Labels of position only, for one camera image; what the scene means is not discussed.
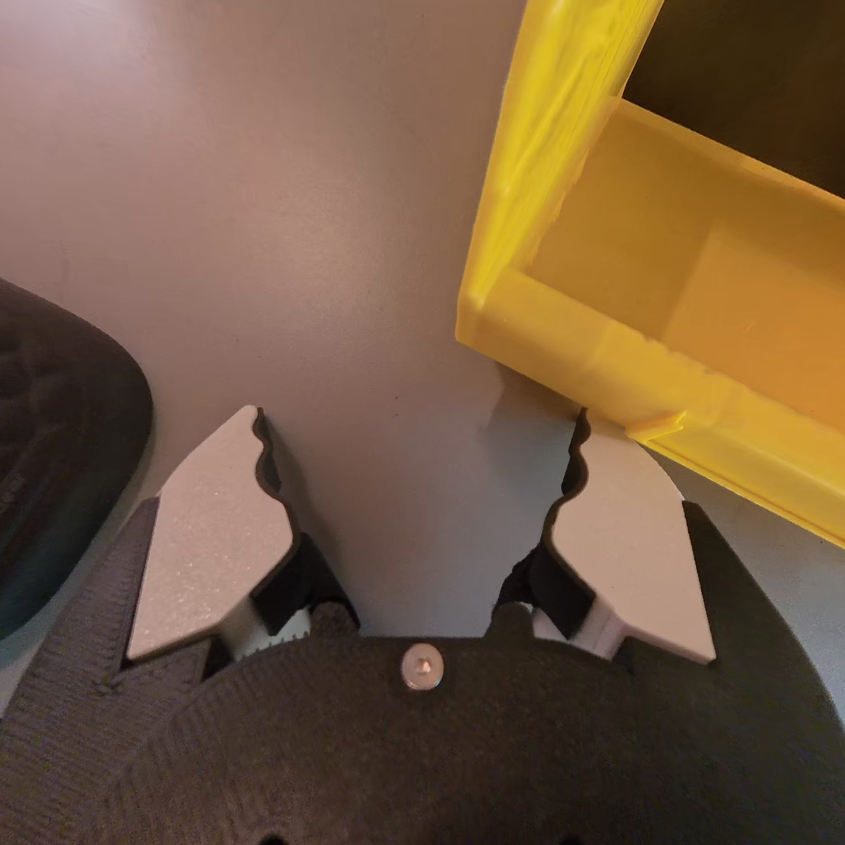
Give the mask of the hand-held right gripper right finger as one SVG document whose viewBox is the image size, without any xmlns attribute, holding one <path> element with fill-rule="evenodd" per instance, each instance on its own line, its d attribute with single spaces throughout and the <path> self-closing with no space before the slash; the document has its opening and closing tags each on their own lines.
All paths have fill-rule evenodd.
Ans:
<svg viewBox="0 0 845 845">
<path fill-rule="evenodd" d="M 561 495 L 500 589 L 542 639 L 612 660 L 628 639 L 709 664 L 713 636 L 683 495 L 618 425 L 582 409 Z"/>
</svg>

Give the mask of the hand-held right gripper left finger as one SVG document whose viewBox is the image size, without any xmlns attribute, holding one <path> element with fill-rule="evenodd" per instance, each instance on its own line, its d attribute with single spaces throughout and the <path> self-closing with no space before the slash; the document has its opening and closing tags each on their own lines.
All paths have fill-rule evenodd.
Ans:
<svg viewBox="0 0 845 845">
<path fill-rule="evenodd" d="M 126 657 L 214 638 L 232 658 L 306 635 L 324 603 L 351 603 L 280 494 L 262 409 L 237 411 L 157 495 Z"/>
</svg>

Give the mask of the yellow plastic bin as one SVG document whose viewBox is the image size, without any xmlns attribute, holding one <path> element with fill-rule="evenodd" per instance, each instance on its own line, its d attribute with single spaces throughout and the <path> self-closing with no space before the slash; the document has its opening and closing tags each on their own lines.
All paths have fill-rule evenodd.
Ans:
<svg viewBox="0 0 845 845">
<path fill-rule="evenodd" d="M 843 2 L 527 2 L 465 345 L 843 547 Z"/>
</svg>

